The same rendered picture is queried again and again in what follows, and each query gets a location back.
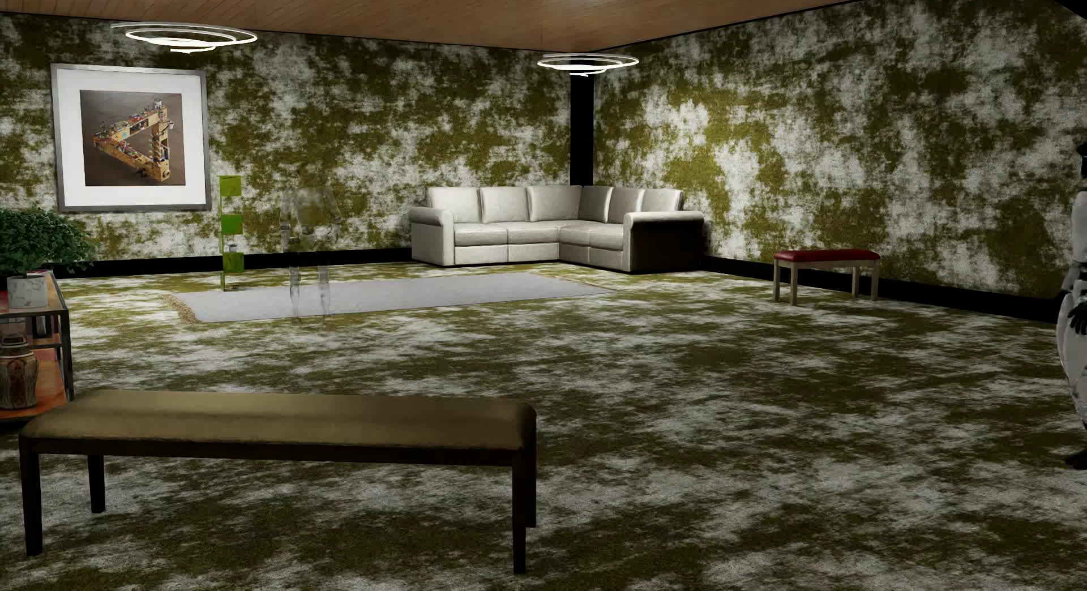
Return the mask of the wood shelves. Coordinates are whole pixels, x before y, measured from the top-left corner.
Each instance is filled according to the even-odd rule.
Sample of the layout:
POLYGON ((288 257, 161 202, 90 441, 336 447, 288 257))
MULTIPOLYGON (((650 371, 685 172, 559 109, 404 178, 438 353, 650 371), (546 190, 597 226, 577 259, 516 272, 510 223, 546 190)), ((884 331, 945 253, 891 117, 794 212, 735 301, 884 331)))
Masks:
POLYGON ((0 408, 0 427, 13 427, 60 407, 74 399, 71 320, 67 304, 52 271, 32 271, 48 278, 48 305, 10 309, 0 292, 0 334, 23 334, 38 359, 37 403, 29 408, 0 408))

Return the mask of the white sectional sofa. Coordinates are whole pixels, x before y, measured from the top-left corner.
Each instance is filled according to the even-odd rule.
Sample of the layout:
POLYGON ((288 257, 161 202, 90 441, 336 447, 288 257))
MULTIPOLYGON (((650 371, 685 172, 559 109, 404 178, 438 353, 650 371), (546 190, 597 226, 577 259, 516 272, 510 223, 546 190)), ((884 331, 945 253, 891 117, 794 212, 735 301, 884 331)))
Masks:
POLYGON ((412 257, 439 265, 561 260, 627 273, 694 271, 704 217, 667 189, 432 187, 412 208, 412 257))

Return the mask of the grey area rug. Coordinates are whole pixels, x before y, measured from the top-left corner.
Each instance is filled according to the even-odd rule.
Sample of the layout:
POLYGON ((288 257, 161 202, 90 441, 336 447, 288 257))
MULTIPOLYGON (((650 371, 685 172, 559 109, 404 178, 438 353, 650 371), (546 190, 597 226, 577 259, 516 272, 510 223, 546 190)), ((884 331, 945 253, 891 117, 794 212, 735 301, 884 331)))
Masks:
MULTIPOLYGON (((462 306, 535 298, 605 294, 584 282, 544 277, 526 272, 487 273, 477 276, 366 280, 332 284, 336 314, 365 311, 462 306)), ((233 292, 207 291, 165 296, 184 320, 264 320, 292 316, 286 286, 233 292)))

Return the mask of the transparent glass mannequin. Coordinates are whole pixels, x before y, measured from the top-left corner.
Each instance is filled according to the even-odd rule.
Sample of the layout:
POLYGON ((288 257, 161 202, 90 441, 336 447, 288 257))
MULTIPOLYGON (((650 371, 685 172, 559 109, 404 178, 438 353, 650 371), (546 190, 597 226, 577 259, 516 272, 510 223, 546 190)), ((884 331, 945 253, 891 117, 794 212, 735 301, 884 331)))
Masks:
POLYGON ((322 319, 332 314, 332 282, 327 253, 337 243, 343 224, 341 214, 327 183, 302 183, 286 189, 280 199, 279 234, 283 252, 288 256, 289 296, 292 322, 300 324, 301 262, 312 254, 318 267, 318 304, 322 319))

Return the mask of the red cushioned wooden bench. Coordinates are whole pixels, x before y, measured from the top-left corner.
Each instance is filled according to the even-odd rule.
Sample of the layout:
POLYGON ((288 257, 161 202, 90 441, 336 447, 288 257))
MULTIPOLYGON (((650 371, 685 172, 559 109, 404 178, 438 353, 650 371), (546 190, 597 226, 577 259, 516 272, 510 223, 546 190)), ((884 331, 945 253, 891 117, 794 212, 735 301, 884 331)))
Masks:
POLYGON ((798 274, 803 268, 852 268, 851 296, 860 290, 860 268, 871 268, 871 300, 878 301, 879 255, 860 249, 778 251, 773 257, 773 300, 780 300, 780 267, 790 269, 790 305, 797 305, 798 274))

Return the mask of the long olive upholstered bench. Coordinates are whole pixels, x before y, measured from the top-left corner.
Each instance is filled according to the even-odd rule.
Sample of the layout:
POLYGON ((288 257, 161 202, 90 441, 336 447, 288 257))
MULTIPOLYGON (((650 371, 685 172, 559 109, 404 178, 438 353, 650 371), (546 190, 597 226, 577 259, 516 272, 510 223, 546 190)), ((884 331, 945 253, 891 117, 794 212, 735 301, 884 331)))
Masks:
POLYGON ((42 552, 41 454, 85 455, 103 513, 111 456, 478 465, 512 471, 515 573, 537 525, 537 414, 496 397, 218 393, 98 389, 18 435, 26 554, 42 552))

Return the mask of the green panel floor lamp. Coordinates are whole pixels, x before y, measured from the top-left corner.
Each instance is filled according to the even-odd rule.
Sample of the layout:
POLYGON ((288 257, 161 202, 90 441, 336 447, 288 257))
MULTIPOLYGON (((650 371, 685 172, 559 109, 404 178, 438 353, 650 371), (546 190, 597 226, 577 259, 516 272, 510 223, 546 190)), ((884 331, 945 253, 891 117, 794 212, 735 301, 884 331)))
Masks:
POLYGON ((228 275, 243 273, 243 252, 238 251, 238 238, 243 232, 240 199, 242 197, 241 175, 218 175, 218 250, 222 255, 220 272, 223 292, 238 290, 237 284, 228 284, 228 275))

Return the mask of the potted green plant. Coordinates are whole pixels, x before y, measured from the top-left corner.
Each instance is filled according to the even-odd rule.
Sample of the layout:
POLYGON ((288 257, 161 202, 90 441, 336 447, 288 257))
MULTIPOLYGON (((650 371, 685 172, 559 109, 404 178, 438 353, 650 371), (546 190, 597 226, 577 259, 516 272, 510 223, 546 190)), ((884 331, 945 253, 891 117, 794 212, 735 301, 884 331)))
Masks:
POLYGON ((84 264, 99 244, 80 225, 41 208, 0 208, 0 276, 7 278, 7 306, 48 306, 48 281, 35 271, 45 264, 84 264))

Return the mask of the striped ceramic vase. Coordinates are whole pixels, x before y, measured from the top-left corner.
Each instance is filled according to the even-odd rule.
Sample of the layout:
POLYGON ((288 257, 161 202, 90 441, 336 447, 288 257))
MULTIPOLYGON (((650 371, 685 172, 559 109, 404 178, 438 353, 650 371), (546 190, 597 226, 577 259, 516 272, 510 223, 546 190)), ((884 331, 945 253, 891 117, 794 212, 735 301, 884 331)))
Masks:
POLYGON ((22 334, 0 337, 0 408, 37 405, 38 360, 22 334))

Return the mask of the white humanoid robot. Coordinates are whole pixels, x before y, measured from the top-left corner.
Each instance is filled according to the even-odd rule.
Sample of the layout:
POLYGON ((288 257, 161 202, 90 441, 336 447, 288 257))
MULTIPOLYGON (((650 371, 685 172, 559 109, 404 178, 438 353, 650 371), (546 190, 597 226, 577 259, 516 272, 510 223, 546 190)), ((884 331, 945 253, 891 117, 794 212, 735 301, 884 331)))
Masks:
POLYGON ((1082 426, 1087 430, 1087 142, 1077 146, 1080 185, 1071 212, 1072 256, 1059 291, 1055 347, 1082 426))

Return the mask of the framed wall picture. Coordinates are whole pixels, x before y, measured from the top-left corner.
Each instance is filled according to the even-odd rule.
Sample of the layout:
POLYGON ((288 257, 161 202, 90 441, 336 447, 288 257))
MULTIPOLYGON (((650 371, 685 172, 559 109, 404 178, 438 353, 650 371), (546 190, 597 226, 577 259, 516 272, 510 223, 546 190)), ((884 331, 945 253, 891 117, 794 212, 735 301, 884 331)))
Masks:
POLYGON ((51 66, 63 212, 209 210, 207 76, 51 66))

